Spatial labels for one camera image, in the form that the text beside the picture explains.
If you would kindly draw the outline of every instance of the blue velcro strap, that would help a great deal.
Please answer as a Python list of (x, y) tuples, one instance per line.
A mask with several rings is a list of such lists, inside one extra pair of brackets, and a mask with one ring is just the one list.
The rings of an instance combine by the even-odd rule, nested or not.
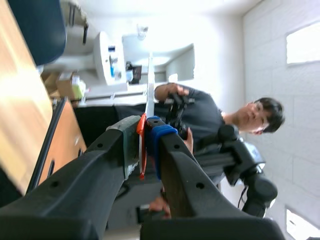
[[(160, 119), (157, 116), (149, 117), (149, 119)], [(154, 157), (155, 173), (159, 180), (161, 180), (160, 161), (159, 161), (159, 139), (167, 134), (178, 134), (177, 129), (170, 125), (156, 126), (152, 129), (151, 135), (146, 136), (146, 150), (151, 157)]]

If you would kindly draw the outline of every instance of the dark blue chair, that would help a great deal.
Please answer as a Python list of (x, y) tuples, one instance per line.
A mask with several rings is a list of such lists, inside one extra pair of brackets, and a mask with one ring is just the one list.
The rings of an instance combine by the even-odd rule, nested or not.
[(37, 66), (60, 57), (67, 34), (59, 0), (8, 0)]

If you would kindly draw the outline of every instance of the red plastic piece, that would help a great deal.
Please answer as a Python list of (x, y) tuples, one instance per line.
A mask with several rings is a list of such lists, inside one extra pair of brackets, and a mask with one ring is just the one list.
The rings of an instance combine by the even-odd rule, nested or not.
[(147, 121), (147, 115), (144, 113), (142, 117), (140, 118), (140, 121), (138, 123), (138, 126), (136, 128), (136, 132), (141, 136), (142, 143), (141, 143), (141, 162), (139, 164), (142, 164), (142, 172), (140, 172), (140, 179), (145, 179), (145, 172), (146, 172), (146, 166), (147, 166), (147, 151), (145, 146), (145, 125)]

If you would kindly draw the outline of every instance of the cinder block wall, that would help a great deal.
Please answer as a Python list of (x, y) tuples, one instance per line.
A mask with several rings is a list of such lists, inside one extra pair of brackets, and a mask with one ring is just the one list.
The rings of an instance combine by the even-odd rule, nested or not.
[(267, 215), (284, 232), (286, 206), (320, 226), (320, 63), (286, 64), (286, 34), (315, 21), (320, 0), (264, 0), (243, 18), (246, 100), (271, 96), (285, 108), (278, 132), (247, 138), (278, 187)]

